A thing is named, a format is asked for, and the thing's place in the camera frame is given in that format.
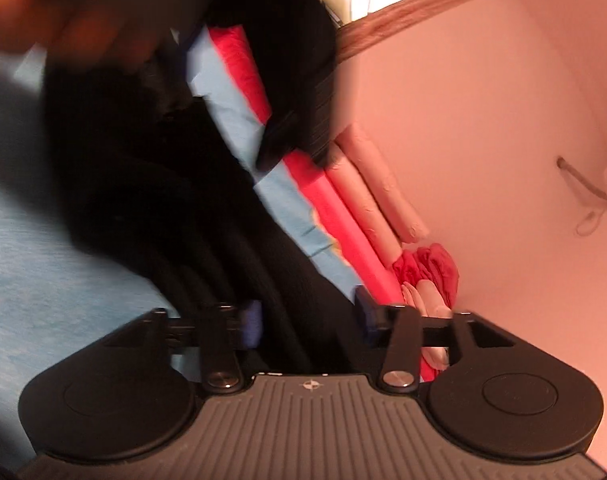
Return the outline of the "person's hand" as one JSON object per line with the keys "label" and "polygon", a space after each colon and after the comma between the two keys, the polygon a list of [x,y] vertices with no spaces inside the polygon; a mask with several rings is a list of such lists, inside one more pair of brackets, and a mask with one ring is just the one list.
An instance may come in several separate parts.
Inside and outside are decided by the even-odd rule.
{"label": "person's hand", "polygon": [[0,52],[7,54],[24,54],[38,46],[73,66],[115,63],[136,68],[152,56],[162,38],[159,30],[102,4],[0,0]]}

